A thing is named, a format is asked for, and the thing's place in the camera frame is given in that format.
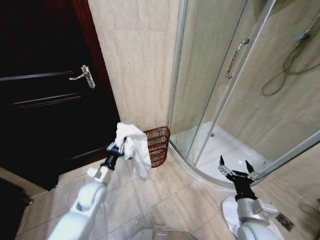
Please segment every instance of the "shower hose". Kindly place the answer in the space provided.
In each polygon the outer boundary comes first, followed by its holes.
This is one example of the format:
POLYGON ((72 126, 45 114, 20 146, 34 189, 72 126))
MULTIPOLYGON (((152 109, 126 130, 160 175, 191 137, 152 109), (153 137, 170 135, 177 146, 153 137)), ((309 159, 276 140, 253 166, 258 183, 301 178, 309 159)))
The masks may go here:
POLYGON ((269 97, 277 94, 286 84, 286 80, 288 75, 302 75, 305 74, 317 67, 320 66, 320 62, 308 69, 301 70, 301 71, 291 71, 291 67, 297 57, 303 52, 304 48, 310 43, 310 41, 316 36, 317 32, 320 30, 320 9, 318 9, 316 15, 313 18, 312 24, 302 33, 300 33, 296 37, 296 47, 295 49, 286 57, 283 63, 282 69, 269 81, 267 81, 261 88, 262 95, 269 97), (281 74, 284 73, 283 78, 279 87, 272 92, 267 92, 267 88, 269 85, 281 74))

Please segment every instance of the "red wire basket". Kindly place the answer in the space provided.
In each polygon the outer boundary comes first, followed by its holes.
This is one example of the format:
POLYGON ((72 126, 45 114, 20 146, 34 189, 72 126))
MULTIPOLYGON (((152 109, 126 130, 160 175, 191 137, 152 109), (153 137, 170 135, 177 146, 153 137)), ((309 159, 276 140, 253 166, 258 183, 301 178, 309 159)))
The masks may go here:
POLYGON ((144 133, 148 140, 151 167, 159 167, 167 158, 170 129, 166 126, 162 126, 144 131, 144 133))

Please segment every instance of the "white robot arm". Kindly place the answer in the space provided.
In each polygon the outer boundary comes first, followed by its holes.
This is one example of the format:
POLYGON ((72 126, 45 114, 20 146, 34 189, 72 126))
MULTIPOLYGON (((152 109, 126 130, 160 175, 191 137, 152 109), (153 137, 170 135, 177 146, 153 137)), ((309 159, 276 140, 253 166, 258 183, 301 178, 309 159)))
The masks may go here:
POLYGON ((94 224, 97 212, 106 199, 107 186, 115 170, 117 158, 123 155, 123 147, 116 147, 111 143, 108 148, 108 158, 99 169, 90 168, 88 175, 95 181, 84 185, 78 197, 67 212, 55 226, 49 240, 86 240, 94 224))
POLYGON ((269 218, 279 212, 276 206, 266 200, 256 197, 250 184, 255 181, 254 168, 245 161, 248 173, 230 170, 225 166, 222 156, 218 169, 227 179, 234 183, 237 195, 235 196, 240 227, 237 230, 239 240, 279 240, 267 226, 269 218))

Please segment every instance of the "white cloth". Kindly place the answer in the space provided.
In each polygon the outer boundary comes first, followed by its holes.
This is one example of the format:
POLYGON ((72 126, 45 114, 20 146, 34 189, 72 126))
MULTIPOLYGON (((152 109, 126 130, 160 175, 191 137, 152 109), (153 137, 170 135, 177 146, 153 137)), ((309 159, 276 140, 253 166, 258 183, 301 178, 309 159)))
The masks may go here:
MULTIPOLYGON (((222 203, 223 217, 228 225, 229 230, 236 236, 240 227, 239 216, 237 212, 238 204, 233 196, 227 197, 222 203)), ((285 240, 275 223, 269 220, 270 225, 267 226, 280 240, 285 240)))
POLYGON ((133 158, 134 167, 140 177, 146 179, 151 169, 147 135, 135 125, 118 122, 115 145, 120 147, 124 139, 124 159, 133 158))

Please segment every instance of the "dark wooden door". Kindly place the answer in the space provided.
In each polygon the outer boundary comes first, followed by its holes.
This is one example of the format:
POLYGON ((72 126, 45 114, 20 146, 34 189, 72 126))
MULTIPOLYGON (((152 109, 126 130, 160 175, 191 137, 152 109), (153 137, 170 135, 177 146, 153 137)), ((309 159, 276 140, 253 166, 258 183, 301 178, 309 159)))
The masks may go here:
POLYGON ((0 165, 43 187, 98 160, 119 115, 87 0, 0 6, 0 165), (89 67, 95 82, 69 80, 89 67))

